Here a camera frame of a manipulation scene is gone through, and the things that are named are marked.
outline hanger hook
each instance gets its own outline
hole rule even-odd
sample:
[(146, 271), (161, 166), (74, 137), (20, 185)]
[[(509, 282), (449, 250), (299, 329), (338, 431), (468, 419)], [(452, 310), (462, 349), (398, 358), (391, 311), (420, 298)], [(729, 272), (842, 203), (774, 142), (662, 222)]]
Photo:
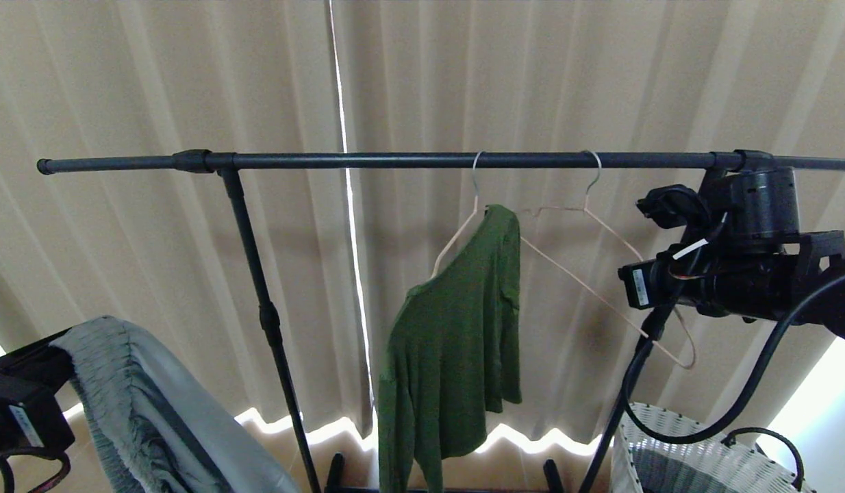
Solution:
[(477, 160), (480, 159), (480, 154), (482, 154), (482, 153), (483, 153), (483, 151), (480, 151), (475, 156), (475, 162), (472, 163), (472, 183), (475, 184), (475, 197), (480, 196), (480, 188), (478, 187), (478, 184), (477, 184)]
[(592, 157), (596, 158), (596, 164), (598, 164), (598, 168), (596, 169), (596, 177), (594, 178), (594, 181), (590, 181), (590, 184), (588, 185), (588, 191), (586, 191), (585, 193), (589, 196), (590, 188), (592, 188), (592, 186), (596, 184), (596, 181), (598, 181), (598, 179), (602, 177), (602, 160), (598, 158), (598, 154), (596, 153), (596, 151), (585, 150), (584, 152), (591, 153)]

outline green shirt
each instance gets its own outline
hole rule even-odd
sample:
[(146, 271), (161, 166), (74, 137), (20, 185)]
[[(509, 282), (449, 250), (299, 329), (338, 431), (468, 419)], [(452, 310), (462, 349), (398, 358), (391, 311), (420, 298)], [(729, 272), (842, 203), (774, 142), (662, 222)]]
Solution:
[(379, 486), (407, 491), (413, 460), (429, 491), (444, 490), (441, 459), (486, 439), (485, 411), (520, 402), (517, 320), (520, 224), (491, 205), (437, 277), (411, 288), (379, 378)]

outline white wicker basket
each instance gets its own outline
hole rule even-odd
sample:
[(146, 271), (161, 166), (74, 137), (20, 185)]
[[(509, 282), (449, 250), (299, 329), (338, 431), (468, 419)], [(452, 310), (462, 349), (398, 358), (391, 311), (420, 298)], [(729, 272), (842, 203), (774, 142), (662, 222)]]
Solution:
[[(635, 415), (658, 433), (686, 435), (698, 421), (667, 409), (633, 403)], [(797, 493), (795, 474), (742, 443), (721, 444), (726, 435), (691, 445), (672, 445), (642, 433), (624, 416), (611, 459), (613, 493)], [(801, 491), (814, 493), (807, 483)]]

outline black rack base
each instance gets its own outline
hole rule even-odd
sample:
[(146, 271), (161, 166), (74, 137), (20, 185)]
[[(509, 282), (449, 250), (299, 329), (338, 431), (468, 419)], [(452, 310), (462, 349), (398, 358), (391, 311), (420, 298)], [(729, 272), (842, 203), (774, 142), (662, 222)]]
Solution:
[[(328, 470), (328, 481), (325, 483), (325, 493), (379, 493), (379, 490), (373, 488), (358, 488), (351, 486), (341, 486), (340, 478), (344, 474), (344, 455), (335, 453), (334, 458), (331, 459), (331, 467)], [(544, 478), (547, 480), (548, 493), (566, 493), (563, 489), (563, 481), (559, 479), (559, 472), (557, 471), (557, 463), (553, 459), (547, 459), (544, 462)], [(409, 493), (427, 493), (426, 490), (408, 490)], [(454, 490), (447, 489), (450, 493), (489, 493), (486, 490)]]

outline sticker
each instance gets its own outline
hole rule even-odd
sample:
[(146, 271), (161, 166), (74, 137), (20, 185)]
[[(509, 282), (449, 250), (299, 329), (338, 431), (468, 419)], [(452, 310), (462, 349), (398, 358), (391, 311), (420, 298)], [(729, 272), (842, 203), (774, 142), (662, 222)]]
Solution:
[(24, 431), (24, 435), (27, 437), (27, 441), (30, 442), (32, 446), (42, 447), (45, 446), (42, 443), (42, 439), (36, 433), (36, 428), (34, 428), (34, 424), (30, 422), (30, 418), (27, 417), (27, 412), (24, 411), (23, 407), (18, 406), (9, 406), (9, 411), (12, 412), (12, 415), (15, 417), (15, 421), (18, 422), (18, 426), (21, 427), (21, 431)]
[(635, 295), (639, 298), (639, 306), (648, 305), (648, 290), (644, 287), (644, 274), (641, 268), (633, 271), (633, 281), (635, 281)]

